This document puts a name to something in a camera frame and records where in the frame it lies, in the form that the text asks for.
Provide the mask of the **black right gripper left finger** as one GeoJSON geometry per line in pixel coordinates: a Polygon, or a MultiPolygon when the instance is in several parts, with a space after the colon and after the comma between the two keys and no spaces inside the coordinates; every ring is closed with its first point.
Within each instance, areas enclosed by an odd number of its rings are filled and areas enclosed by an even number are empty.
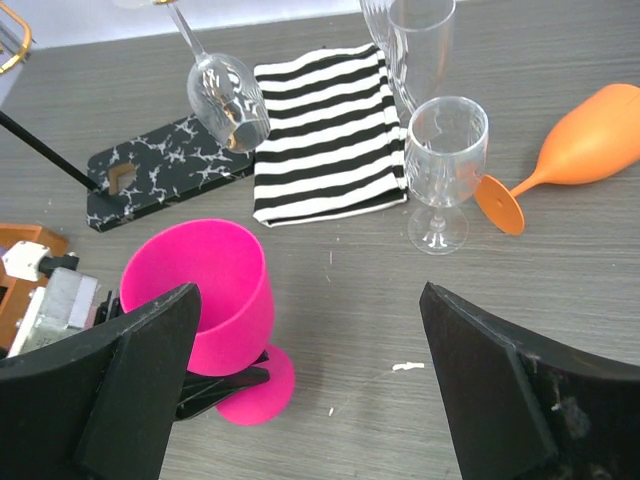
{"type": "Polygon", "coordinates": [[[158,478],[200,313],[185,284],[3,359],[2,478],[158,478]]]}

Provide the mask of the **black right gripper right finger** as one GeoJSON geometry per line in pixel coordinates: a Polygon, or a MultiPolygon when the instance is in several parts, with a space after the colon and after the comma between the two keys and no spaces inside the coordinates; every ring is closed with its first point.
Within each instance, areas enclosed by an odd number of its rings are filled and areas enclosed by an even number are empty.
{"type": "Polygon", "coordinates": [[[427,283],[419,301],[465,479],[636,479],[639,368],[427,283]]]}

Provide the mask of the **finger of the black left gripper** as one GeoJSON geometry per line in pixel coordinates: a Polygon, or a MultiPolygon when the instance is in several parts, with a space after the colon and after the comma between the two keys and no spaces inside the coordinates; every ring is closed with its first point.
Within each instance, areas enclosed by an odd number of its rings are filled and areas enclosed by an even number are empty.
{"type": "Polygon", "coordinates": [[[174,420],[194,418],[241,391],[266,383],[270,373],[263,364],[268,359],[269,354],[264,350],[247,368],[227,376],[205,376],[187,371],[174,420]]]}

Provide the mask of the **pink plastic wine glass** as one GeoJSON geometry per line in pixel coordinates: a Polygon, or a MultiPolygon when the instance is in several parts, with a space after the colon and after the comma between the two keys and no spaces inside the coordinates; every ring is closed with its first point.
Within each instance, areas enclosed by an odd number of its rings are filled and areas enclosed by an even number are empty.
{"type": "Polygon", "coordinates": [[[241,391],[215,408],[241,426],[279,415],[294,393],[288,355],[269,340],[275,303],[266,256],[247,228],[205,218],[172,226],[146,241],[128,261],[120,281],[120,303],[129,312],[184,283],[197,285],[199,326],[187,371],[227,376],[244,370],[266,350],[270,379],[241,391]]]}

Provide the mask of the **gold wine glass rack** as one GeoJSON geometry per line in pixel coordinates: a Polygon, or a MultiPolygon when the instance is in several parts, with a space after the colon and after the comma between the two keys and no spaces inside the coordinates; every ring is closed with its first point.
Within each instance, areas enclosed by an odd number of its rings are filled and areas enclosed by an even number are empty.
{"type": "Polygon", "coordinates": [[[87,188],[86,221],[105,232],[249,175],[253,152],[219,144],[195,116],[91,157],[82,173],[6,114],[1,125],[87,188]]]}

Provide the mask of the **orange plastic wine glass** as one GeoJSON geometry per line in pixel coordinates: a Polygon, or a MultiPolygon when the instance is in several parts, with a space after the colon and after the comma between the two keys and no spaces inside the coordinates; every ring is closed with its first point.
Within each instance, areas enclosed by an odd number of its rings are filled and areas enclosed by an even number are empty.
{"type": "Polygon", "coordinates": [[[484,175],[474,198],[495,227],[520,235],[526,221],[517,197],[544,184],[583,185],[607,179],[639,161],[639,88],[602,87],[568,112],[544,140],[533,172],[509,189],[484,175]]]}

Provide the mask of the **clear stemmed wine glass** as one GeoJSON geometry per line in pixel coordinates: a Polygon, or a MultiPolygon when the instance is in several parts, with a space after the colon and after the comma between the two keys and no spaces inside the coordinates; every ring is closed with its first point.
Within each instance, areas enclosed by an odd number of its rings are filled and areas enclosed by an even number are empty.
{"type": "Polygon", "coordinates": [[[460,205],[479,187],[488,140],[488,116],[467,97],[436,97],[412,114],[404,157],[409,191],[422,203],[408,221],[418,250],[447,255],[466,241],[469,223],[460,205]]]}

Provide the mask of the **orange wooden compartment tray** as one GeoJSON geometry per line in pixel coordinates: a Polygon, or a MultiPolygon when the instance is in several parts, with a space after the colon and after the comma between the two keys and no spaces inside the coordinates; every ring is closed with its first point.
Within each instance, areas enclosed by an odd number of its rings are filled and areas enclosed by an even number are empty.
{"type": "Polygon", "coordinates": [[[8,351],[17,322],[28,308],[29,294],[45,286],[39,271],[42,260],[65,254],[69,241],[42,225],[1,224],[1,348],[8,351]]]}

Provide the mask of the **black white striped cloth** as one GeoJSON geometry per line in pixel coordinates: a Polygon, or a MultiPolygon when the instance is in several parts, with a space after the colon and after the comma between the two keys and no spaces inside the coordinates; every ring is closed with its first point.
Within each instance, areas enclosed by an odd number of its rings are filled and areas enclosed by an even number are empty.
{"type": "Polygon", "coordinates": [[[256,221],[304,224],[407,201],[406,132],[375,44],[313,50],[254,75],[271,125],[255,152],[256,221]]]}

